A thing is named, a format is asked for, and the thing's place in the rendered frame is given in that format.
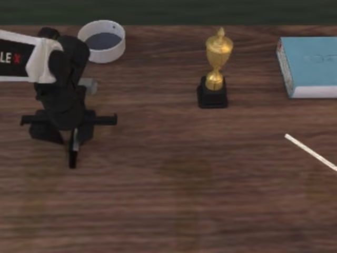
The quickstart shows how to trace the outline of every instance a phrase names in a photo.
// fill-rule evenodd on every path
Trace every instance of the round white container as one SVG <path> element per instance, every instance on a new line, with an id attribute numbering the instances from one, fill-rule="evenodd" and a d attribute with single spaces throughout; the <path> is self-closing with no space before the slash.
<path id="1" fill-rule="evenodd" d="M 93 50 L 89 48 L 89 61 L 94 63 L 109 63 L 121 57 L 125 51 L 125 30 L 120 24 L 114 21 L 98 20 L 90 22 L 80 29 L 77 38 L 85 42 L 91 36 L 99 33 L 112 33 L 122 40 L 117 45 L 104 50 Z"/>

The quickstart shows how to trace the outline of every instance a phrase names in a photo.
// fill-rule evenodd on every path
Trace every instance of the brown wooden surface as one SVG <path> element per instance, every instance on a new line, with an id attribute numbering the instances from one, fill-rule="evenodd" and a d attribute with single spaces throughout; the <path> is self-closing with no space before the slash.
<path id="1" fill-rule="evenodd" d="M 35 35 L 39 27 L 0 27 Z M 76 34 L 78 27 L 57 27 Z M 230 107 L 200 110 L 215 27 L 126 27 L 125 55 L 89 64 L 89 108 L 119 115 L 81 148 L 31 140 L 31 84 L 1 83 L 1 253 L 308 253 L 337 251 L 336 100 L 288 100 L 275 45 L 337 27 L 227 27 Z"/>

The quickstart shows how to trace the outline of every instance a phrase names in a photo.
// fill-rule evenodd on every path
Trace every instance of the gold trophy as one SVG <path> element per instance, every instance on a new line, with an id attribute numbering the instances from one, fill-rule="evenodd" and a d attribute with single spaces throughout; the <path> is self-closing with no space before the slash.
<path id="1" fill-rule="evenodd" d="M 207 59 L 213 70 L 201 78 L 197 88 L 200 108 L 226 108 L 228 106 L 225 77 L 220 69 L 228 61 L 233 50 L 233 42 L 225 37 L 221 27 L 216 35 L 206 41 Z"/>

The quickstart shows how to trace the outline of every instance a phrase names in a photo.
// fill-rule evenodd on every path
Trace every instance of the black label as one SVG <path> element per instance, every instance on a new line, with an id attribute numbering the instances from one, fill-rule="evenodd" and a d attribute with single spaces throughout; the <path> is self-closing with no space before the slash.
<path id="1" fill-rule="evenodd" d="M 0 39 L 0 76 L 28 77 L 26 65 L 34 47 Z"/>

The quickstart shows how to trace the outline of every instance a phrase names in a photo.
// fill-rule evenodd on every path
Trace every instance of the blue book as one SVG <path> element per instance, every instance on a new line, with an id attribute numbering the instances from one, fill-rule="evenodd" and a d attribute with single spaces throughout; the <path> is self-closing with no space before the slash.
<path id="1" fill-rule="evenodd" d="M 290 98 L 337 98 L 337 37 L 281 37 L 276 54 Z"/>

